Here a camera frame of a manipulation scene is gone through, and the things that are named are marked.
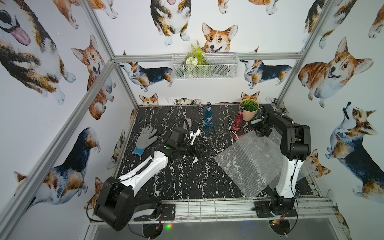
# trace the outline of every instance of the green plant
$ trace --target green plant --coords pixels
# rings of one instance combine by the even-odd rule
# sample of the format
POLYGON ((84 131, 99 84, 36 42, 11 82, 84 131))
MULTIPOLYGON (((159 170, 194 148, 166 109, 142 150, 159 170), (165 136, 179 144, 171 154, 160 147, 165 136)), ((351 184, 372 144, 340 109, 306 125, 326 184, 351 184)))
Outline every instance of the green plant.
POLYGON ((248 112, 254 112, 259 109, 259 104, 257 104, 257 102, 253 101, 252 99, 248 99, 242 102, 241 106, 248 112))

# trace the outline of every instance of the marble tabletop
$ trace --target marble tabletop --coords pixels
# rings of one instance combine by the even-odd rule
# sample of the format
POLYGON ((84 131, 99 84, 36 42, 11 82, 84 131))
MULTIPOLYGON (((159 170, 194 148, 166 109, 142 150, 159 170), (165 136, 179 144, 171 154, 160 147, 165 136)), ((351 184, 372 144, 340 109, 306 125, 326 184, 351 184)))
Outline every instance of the marble tabletop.
MULTIPOLYGON (((273 110, 270 104, 260 106, 264 106, 266 110, 273 110)), ((136 195, 138 200, 148 194, 153 194, 162 200, 249 197, 239 189, 214 159, 236 141, 232 133, 232 124, 238 111, 238 104, 213 105, 213 125, 210 127, 206 127, 203 123, 204 111, 203 105, 139 108, 118 176, 137 167, 151 154, 149 148, 141 157, 132 154, 141 129, 149 125, 157 128, 158 140, 153 144, 157 146, 168 136, 172 124, 178 118, 191 118, 192 125, 202 130, 196 143, 204 144, 208 151, 197 161, 193 160, 192 156, 181 156, 170 160, 164 169, 144 184, 136 195)), ((243 122, 242 129, 237 131, 237 135, 240 136, 252 130, 253 126, 250 122, 243 122)), ((298 181, 296 190, 297 195, 313 195, 305 178, 298 181)), ((272 189, 267 186, 258 196, 271 196, 272 193, 272 189)))

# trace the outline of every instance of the wire basket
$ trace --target wire basket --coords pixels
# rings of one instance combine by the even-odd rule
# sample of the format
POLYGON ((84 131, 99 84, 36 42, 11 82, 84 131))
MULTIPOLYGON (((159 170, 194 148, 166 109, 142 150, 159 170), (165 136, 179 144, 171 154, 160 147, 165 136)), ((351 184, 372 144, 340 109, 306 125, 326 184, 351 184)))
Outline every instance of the wire basket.
POLYGON ((239 58, 237 53, 207 53, 207 65, 186 65, 186 53, 172 54, 173 72, 176 79, 223 79, 235 78, 239 58))

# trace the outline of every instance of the corgi illustration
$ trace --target corgi illustration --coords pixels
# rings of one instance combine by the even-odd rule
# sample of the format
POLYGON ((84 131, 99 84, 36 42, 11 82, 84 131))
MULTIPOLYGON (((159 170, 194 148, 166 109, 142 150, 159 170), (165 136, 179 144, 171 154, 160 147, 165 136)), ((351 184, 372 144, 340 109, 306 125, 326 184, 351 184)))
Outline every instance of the corgi illustration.
POLYGON ((169 105, 200 105, 201 99, 188 99, 180 98, 176 99, 174 97, 167 98, 169 105))
MULTIPOLYGON (((272 98, 272 97, 266 97, 265 98, 265 101, 267 103, 274 103, 276 104, 276 101, 277 101, 277 98, 272 98)), ((279 111, 281 113, 284 113, 285 116, 289 117, 289 112, 288 110, 286 109, 286 107, 284 106, 284 102, 281 103, 280 107, 279 107, 279 111)))
POLYGON ((349 52, 347 39, 344 37, 329 63, 308 63, 299 73, 299 80, 310 90, 308 99, 320 98, 320 106, 347 84, 353 75, 368 70, 373 64, 370 58, 355 59, 349 52))
POLYGON ((59 80, 72 83, 76 76, 67 72, 55 43, 23 0, 0 1, 0 29, 0 62, 9 74, 63 104, 59 80))
MULTIPOLYGON (((229 0, 218 0, 218 8, 222 14, 227 13, 228 1, 229 0)), ((268 15, 275 13, 277 10, 276 2, 278 0, 248 0, 248 1, 255 5, 265 5, 266 13, 268 15)))
POLYGON ((369 30, 368 36, 370 38, 376 38, 376 33, 380 33, 381 29, 384 26, 384 5, 381 7, 377 13, 377 17, 372 24, 371 29, 369 30))
POLYGON ((374 112, 376 110, 364 111, 356 108, 349 102, 343 108, 342 123, 331 134, 331 148, 327 149, 329 154, 325 156, 328 159, 337 158, 362 181, 362 187, 358 187, 360 192, 352 189, 356 196, 384 203, 384 172, 362 145, 365 135, 377 135, 377 131, 367 120, 374 112))
MULTIPOLYGON (((89 40, 89 47, 84 50, 71 48, 73 54, 84 63, 89 72, 87 91, 96 81, 97 76, 100 74, 101 69, 104 67, 104 61, 98 51, 96 39, 91 35, 89 40)), ((89 112, 94 119, 99 120, 101 115, 105 112, 105 104, 107 100, 113 102, 114 97, 112 94, 112 87, 116 87, 116 83, 112 82, 110 77, 107 78, 104 85, 99 91, 99 94, 93 100, 93 103, 89 107, 89 112)))
POLYGON ((245 64, 244 77, 245 80, 250 82, 249 89, 253 89, 257 83, 262 83, 271 79, 278 78, 279 82, 276 84, 280 85, 289 76, 289 72, 292 67, 288 65, 276 65, 269 66, 264 65, 263 60, 240 60, 245 64))
POLYGON ((319 163, 319 153, 317 149, 313 150, 312 154, 305 160, 311 164, 311 172, 315 175, 315 177, 321 177, 331 172, 331 170, 319 163))
MULTIPOLYGON (((117 12, 112 8, 113 0, 89 0, 93 9, 101 9, 111 18, 115 19, 118 17, 117 12)), ((75 28, 79 28, 76 23, 76 19, 72 16, 72 5, 80 6, 80 0, 53 0, 60 13, 67 19, 67 21, 75 28)))
MULTIPOLYGON (((246 99, 246 98, 250 98, 250 99, 253 99, 253 100, 257 100, 257 97, 259 96, 260 94, 260 91, 258 91, 257 93, 253 94, 253 95, 247 95, 246 93, 241 93, 241 100, 243 99, 246 99)), ((221 102, 221 103, 215 103, 215 104, 239 104, 240 102, 232 102, 232 103, 229 103, 229 102, 221 102)))
POLYGON ((63 204, 71 200, 76 193, 80 196, 82 190, 86 193, 88 186, 84 182, 84 177, 90 152, 94 147, 97 147, 100 153, 96 132, 93 128, 87 127, 79 134, 63 164, 50 170, 27 209, 40 202, 63 204))
POLYGON ((100 190, 102 187, 103 187, 103 182, 100 180, 100 178, 95 177, 95 193, 97 194, 89 202, 85 204, 84 209, 90 210, 95 208, 96 202, 97 202, 97 199, 99 198, 100 190))
POLYGON ((206 23, 202 25, 204 37, 207 40, 202 50, 205 53, 227 53, 229 52, 231 39, 236 35, 238 26, 233 25, 224 31, 213 30, 206 23))
POLYGON ((161 68, 143 68, 138 62, 119 63, 120 67, 127 73, 128 78, 140 88, 144 88, 144 92, 148 91, 148 86, 166 80, 169 87, 172 86, 174 73, 167 67, 161 68))
POLYGON ((124 129, 121 131, 121 135, 119 141, 116 143, 115 150, 113 151, 113 156, 111 157, 111 161, 107 165, 107 169, 112 169, 116 166, 118 162, 119 155, 121 154, 121 148, 123 147, 125 141, 125 131, 124 129))
POLYGON ((191 0, 151 0, 151 15, 164 44, 172 44, 173 34, 180 33, 183 41, 189 41, 188 21, 191 16, 191 0))
POLYGON ((158 106, 159 105, 157 93, 153 94, 152 97, 150 98, 146 98, 142 95, 139 95, 139 98, 143 101, 142 106, 158 106))
POLYGON ((16 195, 16 193, 20 190, 20 188, 22 187, 22 185, 24 184, 24 182, 26 181, 26 178, 27 176, 25 175, 22 175, 16 171, 14 171, 14 174, 15 174, 15 177, 17 179, 17 182, 19 183, 19 185, 17 185, 17 188, 15 190, 15 193, 13 194, 14 196, 16 195))

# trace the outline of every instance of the red water bottle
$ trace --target red water bottle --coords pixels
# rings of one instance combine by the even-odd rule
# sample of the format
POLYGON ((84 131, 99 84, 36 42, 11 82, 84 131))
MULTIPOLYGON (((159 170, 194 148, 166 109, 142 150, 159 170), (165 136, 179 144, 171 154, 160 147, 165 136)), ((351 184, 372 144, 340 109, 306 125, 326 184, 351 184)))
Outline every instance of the red water bottle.
POLYGON ((233 121, 232 128, 235 131, 240 130, 241 124, 243 123, 243 110, 244 110, 244 107, 240 107, 239 113, 237 114, 237 116, 235 117, 235 120, 233 121))

